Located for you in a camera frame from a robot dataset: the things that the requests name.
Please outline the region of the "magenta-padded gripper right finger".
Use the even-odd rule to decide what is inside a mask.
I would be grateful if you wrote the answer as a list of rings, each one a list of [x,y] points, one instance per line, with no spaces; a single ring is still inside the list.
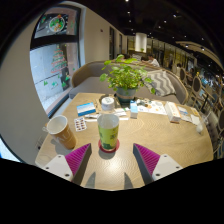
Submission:
[[[182,169],[182,166],[168,154],[159,155],[137,143],[133,144],[133,154],[145,184],[152,183]]]

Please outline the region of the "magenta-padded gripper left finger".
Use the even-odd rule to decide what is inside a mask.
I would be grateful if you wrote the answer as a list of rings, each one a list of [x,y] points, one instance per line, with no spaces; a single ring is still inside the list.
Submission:
[[[91,154],[91,144],[86,144],[66,156],[57,155],[43,170],[80,185]]]

